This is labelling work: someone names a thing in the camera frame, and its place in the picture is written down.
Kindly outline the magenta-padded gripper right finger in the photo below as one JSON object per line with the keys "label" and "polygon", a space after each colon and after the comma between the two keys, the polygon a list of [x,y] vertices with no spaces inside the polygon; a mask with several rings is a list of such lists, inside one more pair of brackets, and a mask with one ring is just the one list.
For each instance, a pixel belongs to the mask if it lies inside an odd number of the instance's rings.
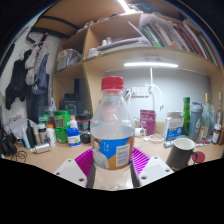
{"label": "magenta-padded gripper right finger", "polygon": [[133,150],[131,178],[134,188],[143,187],[172,173],[173,170],[159,156],[149,156],[138,148]]}

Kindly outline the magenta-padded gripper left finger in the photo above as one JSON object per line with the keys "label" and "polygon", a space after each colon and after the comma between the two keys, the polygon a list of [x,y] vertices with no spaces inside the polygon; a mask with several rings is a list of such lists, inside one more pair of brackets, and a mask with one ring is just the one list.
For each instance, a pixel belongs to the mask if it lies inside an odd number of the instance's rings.
{"label": "magenta-padded gripper left finger", "polygon": [[88,149],[75,159],[65,160],[54,174],[78,186],[92,189],[95,172],[93,152],[92,149]]}

